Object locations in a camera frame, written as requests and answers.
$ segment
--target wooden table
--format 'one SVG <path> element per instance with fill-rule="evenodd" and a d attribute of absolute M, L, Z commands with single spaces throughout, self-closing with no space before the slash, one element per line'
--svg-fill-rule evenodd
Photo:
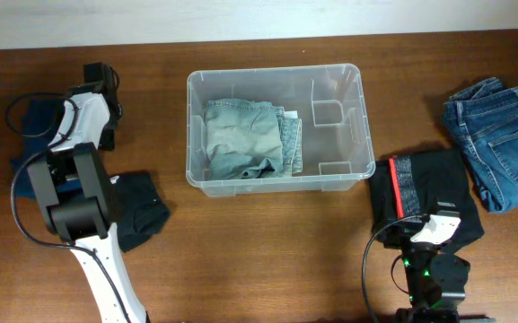
<path fill-rule="evenodd" d="M 0 322 L 100 321 L 73 255 L 31 244 L 13 223 L 9 159 L 22 139 L 3 119 L 14 97 L 63 92 L 82 82 L 83 64 L 99 60 L 119 72 L 125 107 L 116 150 L 102 155 L 105 166 L 112 174 L 150 171 L 172 210 L 160 234 L 124 255 L 152 321 L 358 322 L 367 321 L 360 287 L 372 225 L 367 183 L 347 192 L 207 198 L 185 180 L 187 76 L 358 65 L 379 159 L 418 145 L 451 146 L 440 115 L 458 89 L 489 76 L 518 85 L 518 31 L 0 51 Z M 488 215 L 475 199 L 486 236 L 459 252 L 472 264 L 460 313 L 518 322 L 518 208 Z M 34 202 L 19 208 L 30 231 L 57 241 Z M 391 282 L 396 255 L 378 245 L 369 260 L 369 293 L 380 315 L 409 306 Z M 401 267 L 396 277 L 404 283 Z"/>

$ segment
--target black cable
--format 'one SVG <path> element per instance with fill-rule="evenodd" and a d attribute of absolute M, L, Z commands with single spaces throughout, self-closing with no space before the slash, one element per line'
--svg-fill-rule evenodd
<path fill-rule="evenodd" d="M 115 91 L 119 89 L 119 84 L 121 83 L 121 79 L 119 79 L 119 74 L 117 73 L 117 71 L 115 71 L 113 69 L 113 67 L 111 68 L 111 72 L 113 73 L 113 75 L 115 75 Z"/>
<path fill-rule="evenodd" d="M 36 135 L 26 135 L 23 132 L 17 130 L 17 128 L 11 123 L 11 120 L 9 119 L 9 113 L 11 112 L 11 108 L 13 106 L 15 106 L 15 104 L 17 104 L 19 101 L 21 101 L 23 99 L 31 98 L 31 97 L 34 97 L 34 96 L 59 96 L 59 97 L 62 97 L 63 95 L 64 95 L 63 93 L 57 93 L 57 92 L 32 92 L 32 93 L 25 93 L 25 94 L 15 98 L 15 100 L 13 100 L 11 103 L 9 103 L 7 108 L 5 108 L 5 123 L 17 135 L 22 135 L 22 136 L 28 137 L 28 138 L 37 138 L 37 137 L 46 135 L 49 131 L 51 131 L 51 129 L 53 129 L 53 126 L 55 125 L 55 122 L 57 121 L 57 115 L 59 114 L 59 112 L 58 112 L 59 108 L 57 108 L 55 110 L 55 116 L 53 117 L 53 122 L 51 122 L 49 127 L 45 131 L 43 131 L 42 133 L 36 134 Z"/>
<path fill-rule="evenodd" d="M 30 233 L 28 233 L 25 230 L 25 228 L 23 227 L 23 224 L 17 214 L 17 205 L 15 204 L 15 198 L 16 198 L 15 188 L 17 186 L 17 180 L 19 179 L 22 172 L 25 169 L 27 169 L 27 167 L 29 167 L 37 159 L 50 153 L 51 149 L 59 146 L 60 144 L 64 143 L 65 141 L 67 141 L 69 139 L 69 136 L 73 133 L 73 130 L 75 129 L 75 123 L 79 116 L 79 107 L 77 107 L 77 105 L 75 104 L 75 102 L 73 100 L 71 100 L 69 98 L 65 98 L 65 100 L 68 101 L 69 103 L 71 103 L 71 105 L 73 106 L 73 109 L 74 109 L 74 113 L 75 113 L 73 116 L 73 122 L 71 123 L 71 126 L 69 127 L 67 132 L 65 134 L 61 134 L 61 139 L 59 139 L 59 141 L 57 141 L 54 144 L 50 144 L 47 147 L 47 149 L 45 149 L 39 153 L 34 153 L 15 172 L 15 176 L 13 177 L 13 182 L 11 184 L 11 211 L 13 213 L 13 219 L 15 220 L 15 224 L 17 224 L 17 227 L 19 228 L 19 231 L 23 234 L 23 236 L 25 236 L 25 238 L 27 238 L 28 240 L 30 240 L 31 242 L 33 242 L 37 245 L 40 245 L 42 247 L 54 248 L 54 249 L 77 250 L 77 251 L 84 252 L 89 257 L 93 258 L 93 260 L 95 260 L 95 262 L 97 263 L 97 266 L 99 266 L 99 269 L 105 275 L 107 282 L 109 283 L 111 289 L 113 290 L 113 293 L 115 294 L 115 297 L 117 298 L 117 302 L 119 303 L 121 311 L 123 312 L 123 316 L 125 317 L 125 320 L 127 321 L 127 323 L 131 323 L 131 319 L 129 318 L 129 316 L 127 314 L 127 310 L 125 309 L 125 304 L 123 303 L 123 300 L 121 299 L 121 295 L 119 294 L 119 291 L 117 290 L 117 286 L 115 286 L 115 284 L 113 283 L 113 280 L 111 279 L 109 273 L 107 272 L 107 269 L 105 269 L 105 266 L 103 266 L 101 260 L 99 259 L 99 257 L 97 257 L 95 250 L 91 251 L 89 249 L 78 247 L 78 246 L 71 246 L 71 245 L 59 244 L 59 243 L 50 243 L 50 242 L 37 240 L 35 237 L 33 237 Z"/>
<path fill-rule="evenodd" d="M 373 242 L 376 240 L 376 238 L 383 233 L 386 229 L 389 229 L 391 226 L 405 222 L 407 220 L 416 219 L 420 217 L 424 217 L 426 215 L 411 215 L 408 217 L 404 217 L 402 219 L 398 219 L 393 223 L 388 223 L 385 226 L 383 226 L 380 230 L 378 230 L 372 238 L 368 241 L 368 244 L 366 245 L 366 249 L 364 250 L 364 256 L 363 256 L 363 274 L 362 274 L 362 283 L 363 283 L 363 296 L 364 296 L 364 303 L 366 303 L 366 308 L 368 309 L 368 312 L 370 313 L 370 316 L 373 318 L 374 323 L 380 323 L 378 318 L 376 318 L 376 314 L 374 314 L 373 308 L 370 306 L 370 302 L 368 301 L 368 294 L 366 292 L 366 259 L 368 259 L 368 251 L 370 251 L 370 247 L 373 245 Z"/>
<path fill-rule="evenodd" d="M 396 279 L 394 279 L 394 267 L 396 266 L 396 262 L 401 260 L 402 259 L 402 255 L 397 255 L 395 258 L 394 258 L 394 261 L 392 261 L 392 266 L 391 266 L 391 278 L 392 278 L 392 282 L 396 285 L 396 287 L 398 287 L 400 289 L 401 292 L 405 293 L 406 295 L 410 295 L 409 292 L 403 290 L 402 288 L 400 288 L 400 286 L 398 284 L 396 284 Z"/>

